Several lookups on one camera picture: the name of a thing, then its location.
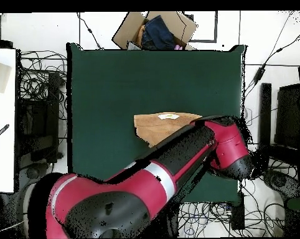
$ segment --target table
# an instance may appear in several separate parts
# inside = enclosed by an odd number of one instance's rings
[[[15,125],[16,125],[16,50],[0,49],[0,63],[11,67],[7,87],[0,93],[0,130],[9,128],[0,135],[0,192],[14,192],[15,176]]]
[[[243,51],[242,45],[229,52],[163,52],[67,44],[68,171],[105,180],[146,151],[134,115],[239,116]],[[184,202],[237,200],[236,180],[206,173]]]

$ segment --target floor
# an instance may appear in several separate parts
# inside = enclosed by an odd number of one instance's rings
[[[185,13],[194,14],[194,21],[199,25],[195,39],[213,39],[214,12],[189,11]],[[111,38],[125,15],[126,12],[85,12],[80,14],[81,18],[91,28],[98,43],[105,49],[118,49]],[[245,83],[248,85],[258,67],[269,57],[288,16],[289,12],[287,11],[218,11],[217,42],[191,42],[190,45],[202,50],[230,50],[237,44],[247,45]],[[291,43],[299,34],[300,11],[294,11],[287,20],[275,50]],[[21,49],[23,52],[52,50],[67,56],[65,50],[67,42],[78,43],[83,49],[96,49],[93,37],[87,31],[84,23],[79,22],[76,13],[4,14],[0,19],[0,39],[13,41],[15,48]],[[42,57],[51,54],[51,52],[40,52]],[[61,65],[61,61],[56,58],[55,60],[47,59],[43,62],[46,66],[58,67]],[[26,65],[30,65],[30,62],[23,60],[23,64],[26,67]],[[272,84],[272,109],[275,109],[279,88],[299,83],[299,66],[300,41],[296,41],[293,45],[270,58],[263,78],[247,96],[245,101],[246,121],[254,143],[258,142],[257,116],[260,83]],[[272,111],[272,142],[275,119],[276,112]],[[67,137],[66,123],[62,120],[60,120],[60,137]],[[59,150],[64,154],[64,158],[54,165],[54,171],[67,172],[66,140],[61,139]],[[227,237],[242,236],[242,233],[245,236],[263,236],[264,218],[262,213],[254,212],[256,203],[258,203],[259,209],[264,211],[264,208],[270,203],[281,204],[281,197],[277,192],[267,188],[261,179],[253,182],[247,181],[245,188],[246,190],[243,190],[246,194],[245,225],[249,226],[248,229],[241,233],[233,230],[228,233],[229,224],[226,221],[219,222],[215,217],[207,216],[209,205],[185,204],[180,210],[180,237]],[[229,212],[226,206],[211,207],[210,210],[219,215],[222,214],[223,218],[228,218]],[[274,226],[274,231],[266,232],[265,236],[280,236],[281,230],[278,226],[284,220],[284,210],[278,206],[271,206],[266,213],[270,218],[277,219],[274,221],[276,224],[271,223]]]

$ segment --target white stripe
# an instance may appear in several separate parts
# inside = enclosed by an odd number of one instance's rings
[[[125,167],[125,169],[129,169],[129,168],[132,167],[133,165],[135,165],[135,162],[130,163],[128,166]]]
[[[167,201],[174,195],[174,184],[170,175],[156,163],[150,163],[144,170],[160,178],[160,183],[166,191]]]
[[[70,179],[66,180],[61,186],[58,187],[58,189],[55,191],[55,194],[53,196],[52,199],[52,214],[55,215],[55,205],[56,205],[56,200],[57,200],[57,196],[59,195],[59,193],[62,191],[62,189],[72,180],[76,179],[77,176],[73,176]]]

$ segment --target white paper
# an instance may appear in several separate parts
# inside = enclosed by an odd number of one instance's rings
[[[177,119],[179,116],[174,114],[164,114],[164,115],[158,115],[157,117],[163,120],[163,119]]]

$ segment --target blue cloth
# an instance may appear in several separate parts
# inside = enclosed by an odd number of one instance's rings
[[[156,16],[144,25],[145,31],[141,44],[144,49],[149,50],[174,50],[173,35],[165,25],[162,17]]]

